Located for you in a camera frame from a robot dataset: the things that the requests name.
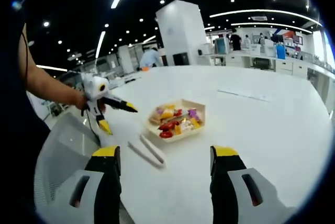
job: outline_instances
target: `person in white shirt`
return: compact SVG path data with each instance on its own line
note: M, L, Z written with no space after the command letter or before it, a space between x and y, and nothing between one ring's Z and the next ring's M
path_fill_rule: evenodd
M151 50L146 51L140 61L140 67L156 67L162 66L160 55L157 48L152 48Z
M245 36L244 46L248 49L250 48L251 40L248 35Z

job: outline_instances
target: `person in black shirt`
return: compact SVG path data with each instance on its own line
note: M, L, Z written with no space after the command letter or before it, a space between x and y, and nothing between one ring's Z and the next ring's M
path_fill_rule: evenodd
M232 29L232 35L230 37L230 41L232 42L233 50L241 50L242 38L238 34L236 34L236 29Z

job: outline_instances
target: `box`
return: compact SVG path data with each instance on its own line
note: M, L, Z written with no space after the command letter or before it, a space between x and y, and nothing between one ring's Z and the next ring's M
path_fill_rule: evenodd
M170 103L166 103L166 104L163 104L163 105L160 105L160 106L164 106L164 105L175 105L175 108L178 108L178 109L191 109L191 108L196 108L197 109L197 113L198 113L198 116L199 118L203 121L203 125L198 128L198 129L193 129L191 131L188 131L188 132L185 132L185 133L182 133L180 135L174 135L173 137L171 138L167 138L167 139L163 139L159 136L159 134L162 132L161 130L159 130L159 126L158 125L154 125L153 123L151 123L149 121L149 118L150 116L155 112L156 108L152 111L152 113L150 114L150 116L148 117L146 123L145 123L145 127L151 132L153 133L154 135L156 135L157 137L159 137L160 139L162 139L163 141L165 142L174 142L174 141L177 141L177 140L181 140L183 138L186 138L188 136L191 136L191 135L195 135L195 134L198 134L200 133L203 129L204 129L204 126L206 124L206 119L205 119L205 105L202 105L202 104L198 104L198 103L195 103L195 102L192 102L192 101L188 101L188 100L184 100L184 99L180 99L180 100L177 100L177 101L174 101L174 102L170 102Z

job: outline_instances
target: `white pillar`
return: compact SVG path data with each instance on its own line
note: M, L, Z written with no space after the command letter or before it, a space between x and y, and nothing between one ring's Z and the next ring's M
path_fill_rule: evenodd
M156 13L167 63L174 65L173 55L186 52L190 64L197 64L198 50L206 41L199 6L175 0Z
M126 74L134 72L134 67L132 66L128 46L127 45L121 46L119 47L118 51L122 67L124 68L124 72Z

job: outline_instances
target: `person's arm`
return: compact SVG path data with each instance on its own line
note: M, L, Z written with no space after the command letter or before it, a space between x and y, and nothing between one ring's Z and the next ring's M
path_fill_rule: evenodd
M161 56L159 55L159 53L156 51L155 53L155 59L156 59L156 65L158 67L161 67L162 66L162 63L161 63Z
M27 40L26 25L23 28L23 34ZM82 109L86 103L84 94L80 91L72 89L58 80L52 78L43 69L38 68L32 59L29 47L26 46L23 36L20 37L19 42L19 67L23 80L26 82L26 89L35 96L45 100L51 100L57 103L75 105L78 109Z

